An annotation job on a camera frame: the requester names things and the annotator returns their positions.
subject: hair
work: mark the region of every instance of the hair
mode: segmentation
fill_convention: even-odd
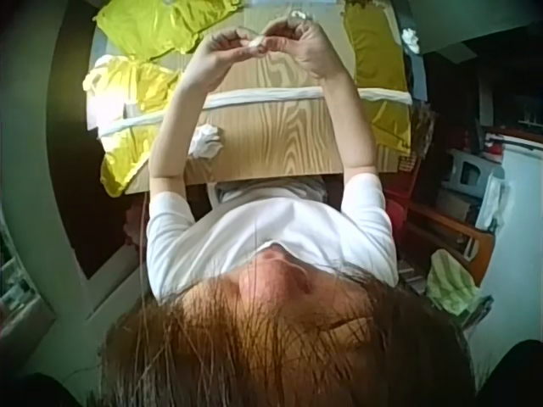
[[[240,325],[219,298],[196,315],[183,313],[178,296],[145,301],[109,333],[91,404],[470,405],[471,360],[449,317],[403,287],[367,275],[356,282],[370,310],[348,349],[281,326],[280,315],[255,311]],[[293,341],[299,357],[289,359]]]

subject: sleeve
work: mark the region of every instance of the sleeve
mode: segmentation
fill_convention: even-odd
[[[378,267],[374,272],[392,276],[396,283],[396,247],[392,237],[392,224],[385,211],[385,202],[378,176],[359,174],[345,185],[341,212],[367,237],[372,249],[372,262]]]
[[[194,225],[188,202],[174,192],[161,192],[149,204],[147,225],[147,269],[151,290],[156,298],[169,292],[164,287],[179,256],[183,233]]]

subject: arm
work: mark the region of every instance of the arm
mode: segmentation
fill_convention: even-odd
[[[375,140],[353,80],[345,71],[324,79],[322,90],[344,167],[344,184],[358,174],[377,174]]]
[[[265,29],[263,44],[288,53],[320,80],[344,167],[345,185],[355,175],[377,174],[375,140],[355,84],[326,33],[309,20],[279,19]]]
[[[185,197],[183,173],[188,147],[205,98],[221,84],[233,64],[265,52],[263,47],[249,47],[255,37],[254,32],[244,28],[226,28],[200,43],[165,112],[151,151],[151,198],[159,192],[175,192]]]
[[[207,92],[197,86],[182,82],[177,87],[149,158],[151,198],[165,191],[186,197],[183,172],[206,96]]]

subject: yellow cloth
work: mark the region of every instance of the yellow cloth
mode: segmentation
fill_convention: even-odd
[[[112,0],[95,17],[126,55],[149,60],[172,49],[188,53],[199,34],[225,19],[242,0]]]
[[[103,110],[96,112],[99,125],[122,119],[127,104],[136,104],[142,113],[164,109],[178,79],[176,72],[158,65],[113,57],[89,72],[83,89],[91,105]],[[120,196],[145,164],[158,129],[138,126],[100,138],[105,151],[100,181],[110,196]]]
[[[382,87],[407,92],[403,51],[390,30],[382,7],[346,4],[344,28],[355,51],[358,87]],[[377,143],[402,153],[411,147],[409,107],[390,101],[364,101]]]

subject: wooden table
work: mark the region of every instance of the wooden table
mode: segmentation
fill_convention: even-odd
[[[355,55],[343,26],[343,5],[301,3],[296,6],[245,8],[210,30],[241,25],[257,32],[277,16],[301,10],[318,21],[327,32],[349,72],[355,72]],[[159,63],[180,69],[190,55],[170,53]],[[316,80],[289,56],[273,54],[251,59],[232,67],[217,92],[252,87],[316,86]],[[333,129],[323,100],[256,103],[204,111],[199,124],[221,129],[223,149],[211,160],[190,159],[187,185],[236,181],[273,176],[302,176],[342,172]],[[396,172],[400,154],[378,148],[378,169]],[[148,191],[148,169],[144,165],[126,193]]]

